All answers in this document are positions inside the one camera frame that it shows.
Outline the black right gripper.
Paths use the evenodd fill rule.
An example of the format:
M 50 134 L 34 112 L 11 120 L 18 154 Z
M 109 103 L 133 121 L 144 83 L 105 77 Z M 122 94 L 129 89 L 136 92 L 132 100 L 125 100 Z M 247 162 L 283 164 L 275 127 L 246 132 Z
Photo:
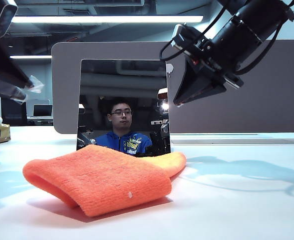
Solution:
M 240 88 L 243 81 L 233 73 L 238 62 L 223 53 L 218 44 L 203 34 L 191 40 L 185 49 L 185 71 L 173 103 L 178 107 L 206 97 L 221 94 L 229 85 Z

